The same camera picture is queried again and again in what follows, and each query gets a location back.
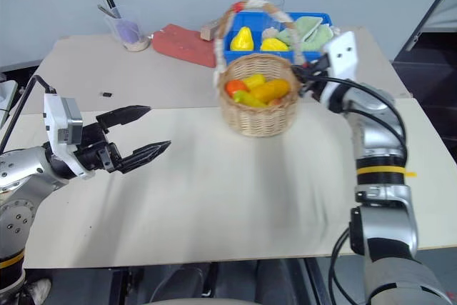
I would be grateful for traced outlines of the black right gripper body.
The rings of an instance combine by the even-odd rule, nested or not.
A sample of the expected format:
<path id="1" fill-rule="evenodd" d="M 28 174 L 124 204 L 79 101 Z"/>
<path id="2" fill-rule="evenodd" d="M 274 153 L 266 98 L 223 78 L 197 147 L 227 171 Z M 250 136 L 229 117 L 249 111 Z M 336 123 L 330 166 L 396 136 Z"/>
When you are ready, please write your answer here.
<path id="1" fill-rule="evenodd" d="M 321 100 L 324 88 L 327 86 L 328 68 L 330 62 L 328 56 L 324 54 L 317 60 L 308 61 L 303 65 L 302 83 L 305 90 L 311 93 L 311 97 Z"/>

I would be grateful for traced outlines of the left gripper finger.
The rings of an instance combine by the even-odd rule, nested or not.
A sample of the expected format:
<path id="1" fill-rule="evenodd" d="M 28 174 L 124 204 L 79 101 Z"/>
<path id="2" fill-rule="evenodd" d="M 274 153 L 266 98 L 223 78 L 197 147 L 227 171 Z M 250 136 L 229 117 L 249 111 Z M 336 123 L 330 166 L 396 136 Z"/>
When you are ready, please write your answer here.
<path id="1" fill-rule="evenodd" d="M 126 106 L 96 116 L 96 120 L 104 133 L 109 132 L 109 128 L 117 125 L 126 125 L 140 119 L 150 112 L 150 106 L 133 105 Z"/>
<path id="2" fill-rule="evenodd" d="M 161 141 L 136 149 L 131 155 L 116 162 L 116 170 L 126 174 L 142 167 L 164 153 L 170 145 L 171 141 Z"/>

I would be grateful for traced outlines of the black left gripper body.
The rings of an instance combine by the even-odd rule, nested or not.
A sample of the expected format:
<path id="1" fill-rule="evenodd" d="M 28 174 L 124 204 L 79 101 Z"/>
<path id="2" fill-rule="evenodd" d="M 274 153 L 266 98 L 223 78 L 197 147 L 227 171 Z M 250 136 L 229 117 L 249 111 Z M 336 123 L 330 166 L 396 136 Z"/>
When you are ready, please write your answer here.
<path id="1" fill-rule="evenodd" d="M 83 127 L 81 143 L 74 154 L 86 170 L 103 169 L 111 173 L 121 168 L 121 155 L 115 143 L 107 139 L 108 133 L 100 121 Z"/>

